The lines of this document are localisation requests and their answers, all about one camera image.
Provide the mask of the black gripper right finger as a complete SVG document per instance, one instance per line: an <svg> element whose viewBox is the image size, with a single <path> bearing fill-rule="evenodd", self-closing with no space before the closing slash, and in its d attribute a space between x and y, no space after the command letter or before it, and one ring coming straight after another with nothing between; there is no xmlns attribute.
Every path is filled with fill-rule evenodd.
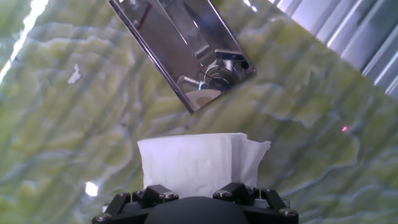
<svg viewBox="0 0 398 224"><path fill-rule="evenodd" d="M274 189L232 182L215 191L212 198L237 206L248 223L299 224L299 213Z"/></svg>

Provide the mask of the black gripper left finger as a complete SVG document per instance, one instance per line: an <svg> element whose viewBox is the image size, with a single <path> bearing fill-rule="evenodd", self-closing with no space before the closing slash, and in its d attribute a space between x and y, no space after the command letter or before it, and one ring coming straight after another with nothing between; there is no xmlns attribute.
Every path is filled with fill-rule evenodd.
<svg viewBox="0 0 398 224"><path fill-rule="evenodd" d="M92 218L92 224L143 224L155 206L178 199L177 193L163 185L123 192L114 196L105 211Z"/></svg>

